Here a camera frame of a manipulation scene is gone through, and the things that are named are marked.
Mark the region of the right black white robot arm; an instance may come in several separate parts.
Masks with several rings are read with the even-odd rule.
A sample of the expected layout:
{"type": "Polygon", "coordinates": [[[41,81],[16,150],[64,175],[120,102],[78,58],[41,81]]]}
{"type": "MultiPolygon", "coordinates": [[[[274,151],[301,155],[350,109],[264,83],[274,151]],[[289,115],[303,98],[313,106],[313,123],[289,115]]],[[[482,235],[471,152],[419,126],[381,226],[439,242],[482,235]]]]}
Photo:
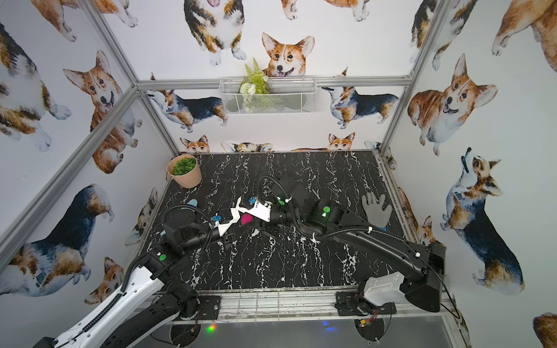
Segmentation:
{"type": "Polygon", "coordinates": [[[332,200],[316,200],[297,182],[264,175],[248,206],[272,226],[291,226],[316,242],[335,241],[370,252],[393,268],[362,282],[356,302],[370,308],[402,300],[431,313],[441,309],[444,246],[424,246],[381,230],[332,200]]]}

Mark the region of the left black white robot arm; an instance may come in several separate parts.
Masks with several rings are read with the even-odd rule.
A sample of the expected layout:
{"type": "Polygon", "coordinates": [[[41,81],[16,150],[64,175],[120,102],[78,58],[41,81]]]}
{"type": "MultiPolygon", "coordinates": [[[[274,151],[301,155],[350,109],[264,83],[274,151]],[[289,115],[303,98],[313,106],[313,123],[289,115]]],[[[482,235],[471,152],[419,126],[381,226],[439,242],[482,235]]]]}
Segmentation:
{"type": "Polygon", "coordinates": [[[212,242],[230,242],[235,233],[270,219],[271,208],[255,197],[215,216],[190,204],[169,208],[162,217],[162,242],[132,262],[116,292],[75,326],[57,338],[44,337],[36,346],[133,347],[164,323],[196,316],[196,291],[176,279],[187,266],[188,254],[212,242]]]}

